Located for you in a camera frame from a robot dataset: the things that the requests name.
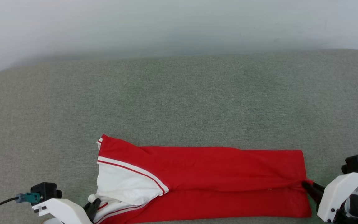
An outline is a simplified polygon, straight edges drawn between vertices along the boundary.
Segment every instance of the red stripe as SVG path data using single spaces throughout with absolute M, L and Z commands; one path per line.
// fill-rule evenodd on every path
M 119 211 L 122 211 L 122 210 L 130 209 L 130 208 L 137 208 L 137 207 L 140 207 L 140 206 L 142 206 L 142 205 L 143 205 L 143 204 L 138 205 L 138 206 L 135 206 L 135 207 L 123 208 L 123 209 L 120 209 L 120 210 L 117 210 L 117 211 L 108 213 L 108 214 L 104 215 L 104 216 L 103 216 L 99 221 L 97 221 L 95 224 L 99 223 L 102 219 L 104 219 L 104 218 L 105 218 L 106 216 L 108 216 L 108 215 L 114 214 L 114 213 L 119 212 Z
M 98 210 L 104 208 L 106 205 L 108 205 L 108 203 L 102 205 L 101 207 L 98 207 Z
M 130 171 L 132 171 L 132 172 L 135 172 L 135 173 L 141 174 L 141 175 L 143 175 L 143 176 L 145 176 L 145 177 L 148 177 L 148 178 L 150 178 L 151 180 L 154 180 L 153 178 L 149 177 L 148 175 L 146 175 L 146 174 L 144 174 L 144 173 L 138 172 L 138 171 L 136 171 L 136 170 L 130 169 L 130 168 L 125 167 L 125 166 L 121 166 L 121 165 L 114 164 L 114 163 L 109 163 L 109 162 L 104 162 L 104 161 L 102 161 L 102 160 L 98 160 L 98 162 L 100 162 L 100 163 L 105 163 L 105 164 L 110 164 L 110 165 L 113 165 L 113 166 L 122 167 L 122 168 L 128 169 L 128 170 L 130 170 Z M 158 185 L 158 187 L 162 190 L 162 193 L 165 194 L 164 189 L 158 184 L 158 182 L 155 181 L 155 180 L 154 180 L 154 182 L 155 182 L 155 183 Z

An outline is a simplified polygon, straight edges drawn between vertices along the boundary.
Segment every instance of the white stripe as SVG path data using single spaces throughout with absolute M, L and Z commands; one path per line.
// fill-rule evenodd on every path
M 143 208 L 145 205 L 147 205 L 147 204 L 143 204 L 143 205 L 141 205 L 141 206 L 139 206 L 139 207 L 136 207 L 136 208 L 123 209 L 123 210 L 121 210 L 121 211 L 119 211 L 119 212 L 112 213 L 112 214 L 110 214 L 110 215 L 106 215 L 104 218 L 102 218 L 102 219 L 99 220 L 99 221 L 95 221 L 95 220 L 94 220 L 94 223 L 95 223 L 95 224 L 98 224 L 98 223 L 100 223 L 100 222 L 103 222 L 106 218 L 109 218 L 109 217 L 112 217 L 112 216 L 115 216 L 115 215 L 119 215 L 119 214 L 122 214 L 122 213 L 124 213 L 124 212 L 129 212 L 129 211 L 141 209 L 141 208 Z
M 102 156 L 99 156 L 98 160 L 103 161 L 103 162 L 108 162 L 108 163 L 114 163 L 114 164 L 117 164 L 117 165 L 120 165 L 120 166 L 123 166 L 123 167 L 127 167 L 129 169 L 133 169 L 133 170 L 135 170 L 135 171 L 137 171 L 139 173 L 145 174 L 145 175 L 151 177 L 153 180 L 155 180 L 162 187 L 162 189 L 164 190 L 164 193 L 167 193 L 169 191 L 168 187 L 164 183 L 162 183 L 162 181 L 160 179 L 158 179 L 156 176 L 154 176 L 152 173 L 150 173 L 147 170 L 144 170 L 144 169 L 142 169 L 140 167 L 131 165 L 129 163 L 124 163 L 124 162 L 121 162 L 119 160 L 109 159 L 109 158 L 102 157 Z
M 98 144 L 98 150 L 100 151 L 100 146 L 102 145 L 100 142 L 96 142 Z

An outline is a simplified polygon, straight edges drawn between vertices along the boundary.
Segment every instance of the red fabric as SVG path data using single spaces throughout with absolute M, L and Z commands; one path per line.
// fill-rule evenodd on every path
M 201 218 L 310 217 L 300 150 L 134 146 L 102 136 L 99 156 L 145 169 L 169 192 L 101 224 Z

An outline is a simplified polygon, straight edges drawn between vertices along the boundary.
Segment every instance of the teal connector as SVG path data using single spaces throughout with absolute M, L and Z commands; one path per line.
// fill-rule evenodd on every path
M 25 193 L 16 195 L 18 199 L 16 199 L 16 203 L 22 202 L 30 202 L 30 203 L 38 203 L 41 201 L 41 197 L 39 193 Z

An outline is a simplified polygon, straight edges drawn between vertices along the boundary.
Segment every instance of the gray couch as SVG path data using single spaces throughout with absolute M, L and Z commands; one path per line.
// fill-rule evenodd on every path
M 302 149 L 308 177 L 326 185 L 358 153 L 358 51 L 70 61 L 0 72 L 0 201 L 47 181 L 85 204 L 96 191 L 96 141 L 104 133 L 141 146 Z M 29 204 L 0 207 L 0 224 L 42 220 Z M 322 221 L 314 213 L 168 223 Z

